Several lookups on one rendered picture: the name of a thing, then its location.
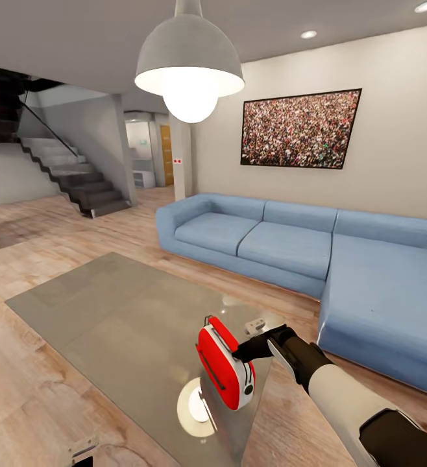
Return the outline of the radio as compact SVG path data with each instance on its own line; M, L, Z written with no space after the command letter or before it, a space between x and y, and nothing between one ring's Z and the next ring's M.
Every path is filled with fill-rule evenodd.
M214 316L207 316L209 325L199 332L196 349L218 393L229 409L238 411L252 401L255 369L252 362L243 363L232 356L239 342Z

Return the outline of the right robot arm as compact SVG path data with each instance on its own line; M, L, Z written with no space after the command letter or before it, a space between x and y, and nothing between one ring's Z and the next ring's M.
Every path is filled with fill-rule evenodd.
M322 412L358 467L427 467L427 432L399 406L363 386L281 324L259 335L263 318L244 327L232 356L248 363L275 356Z

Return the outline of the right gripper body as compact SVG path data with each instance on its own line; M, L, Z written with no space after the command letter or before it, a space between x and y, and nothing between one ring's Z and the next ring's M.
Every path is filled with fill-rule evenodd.
M241 343L238 345L239 355L243 363L248 363L254 359L269 357L269 355L264 355L259 348L258 342L261 335L256 335L249 341Z

